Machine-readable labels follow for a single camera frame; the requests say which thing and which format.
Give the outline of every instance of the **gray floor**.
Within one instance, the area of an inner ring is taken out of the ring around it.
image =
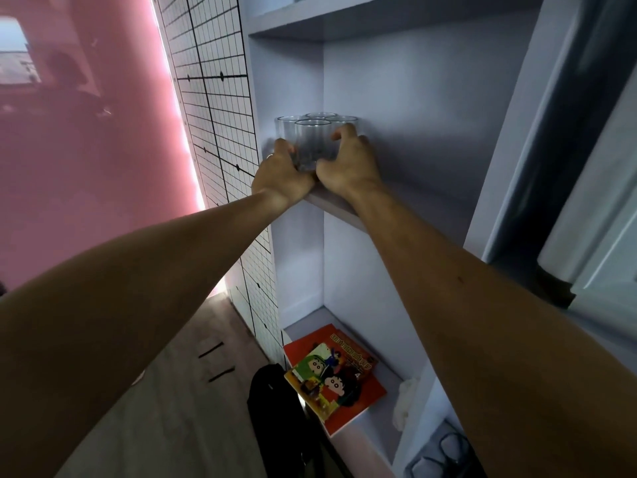
[[[264,477],[246,401],[252,376],[265,364],[229,301],[208,300],[78,446],[58,478]],[[233,366],[234,372],[208,382]]]

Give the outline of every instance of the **red book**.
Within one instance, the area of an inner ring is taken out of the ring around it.
[[[337,342],[341,346],[343,346],[343,344],[347,344],[354,347],[355,350],[360,349],[360,347],[345,334],[336,329],[336,327],[332,324],[329,324],[305,337],[285,345],[283,350],[285,351],[285,355],[289,359],[291,365],[296,366],[323,342]],[[386,393],[385,388],[378,382],[373,374],[370,373],[369,375],[361,376],[361,394],[356,402],[351,407],[338,407],[323,422],[328,435],[332,436],[335,434]]]

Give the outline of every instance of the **stack of glasses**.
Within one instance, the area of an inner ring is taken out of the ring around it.
[[[332,112],[278,117],[276,136],[294,146],[292,160],[299,171],[314,171],[317,160],[336,159],[339,143],[331,139],[334,131],[347,123],[358,126],[358,121],[357,117]]]

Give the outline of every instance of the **glossy pink wall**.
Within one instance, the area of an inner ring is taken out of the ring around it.
[[[41,81],[0,85],[0,281],[200,209],[150,0],[0,0],[2,15]]]

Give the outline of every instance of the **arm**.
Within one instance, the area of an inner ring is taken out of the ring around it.
[[[635,474],[637,378],[396,201],[366,139],[341,133],[317,175],[368,229],[487,474]]]
[[[284,141],[252,196],[145,228],[0,299],[0,463],[53,475],[254,238],[314,185]]]

